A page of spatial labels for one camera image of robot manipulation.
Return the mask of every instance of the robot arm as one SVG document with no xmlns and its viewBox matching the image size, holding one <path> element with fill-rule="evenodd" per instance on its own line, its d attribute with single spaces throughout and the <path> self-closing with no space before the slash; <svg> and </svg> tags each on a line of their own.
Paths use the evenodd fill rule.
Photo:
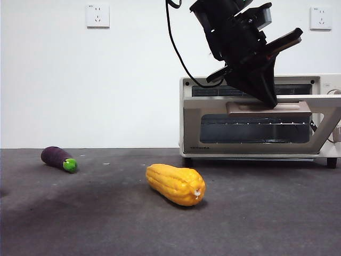
<svg viewBox="0 0 341 256">
<path fill-rule="evenodd" d="M 215 59 L 225 67 L 207 77 L 207 82 L 226 82 L 250 94 L 269 107 L 277 105 L 274 90 L 274 64 L 277 55 L 301 41 L 302 30 L 296 28 L 267 43 L 260 31 L 271 23 L 271 3 L 241 11 L 252 0 L 198 0 L 191 7 L 204 28 Z"/>
</svg>

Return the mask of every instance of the oven foot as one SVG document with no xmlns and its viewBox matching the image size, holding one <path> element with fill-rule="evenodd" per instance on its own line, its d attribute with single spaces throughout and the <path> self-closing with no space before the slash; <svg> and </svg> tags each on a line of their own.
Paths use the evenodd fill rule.
<svg viewBox="0 0 341 256">
<path fill-rule="evenodd" d="M 336 157 L 327 158 L 327 167 L 328 168 L 335 169 L 336 163 L 337 163 Z"/>
</svg>

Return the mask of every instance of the toaster oven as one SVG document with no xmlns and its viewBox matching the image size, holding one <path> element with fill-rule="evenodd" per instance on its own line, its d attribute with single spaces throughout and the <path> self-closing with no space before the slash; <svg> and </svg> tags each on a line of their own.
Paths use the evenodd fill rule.
<svg viewBox="0 0 341 256">
<path fill-rule="evenodd" d="M 204 78 L 197 80 L 208 85 Z M 341 156 L 341 74 L 275 77 L 278 105 L 226 82 L 215 88 L 180 79 L 180 153 L 193 158 L 306 160 Z"/>
</svg>

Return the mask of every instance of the white wall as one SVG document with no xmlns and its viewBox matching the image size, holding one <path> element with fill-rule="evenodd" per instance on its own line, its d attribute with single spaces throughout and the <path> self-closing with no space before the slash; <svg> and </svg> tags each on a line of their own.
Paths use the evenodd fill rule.
<svg viewBox="0 0 341 256">
<path fill-rule="evenodd" d="M 110 29 L 87 29 L 85 5 L 108 3 Z M 190 71 L 222 67 L 184 0 L 171 10 Z M 265 3 L 254 0 L 252 6 Z M 281 53 L 277 74 L 341 73 L 341 3 L 273 0 L 268 42 L 296 27 L 302 43 Z M 331 5 L 331 32 L 309 30 L 312 5 Z M 177 147 L 178 82 L 162 0 L 2 0 L 1 147 Z"/>
</svg>

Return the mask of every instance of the oven handle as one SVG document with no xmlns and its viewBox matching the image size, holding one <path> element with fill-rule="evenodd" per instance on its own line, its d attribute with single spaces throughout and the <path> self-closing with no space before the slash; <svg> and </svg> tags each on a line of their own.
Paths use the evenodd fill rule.
<svg viewBox="0 0 341 256">
<path fill-rule="evenodd" d="M 260 104 L 228 102 L 226 110 L 231 117 L 306 117 L 312 115 L 305 101 L 278 103 L 274 108 L 267 108 Z"/>
</svg>

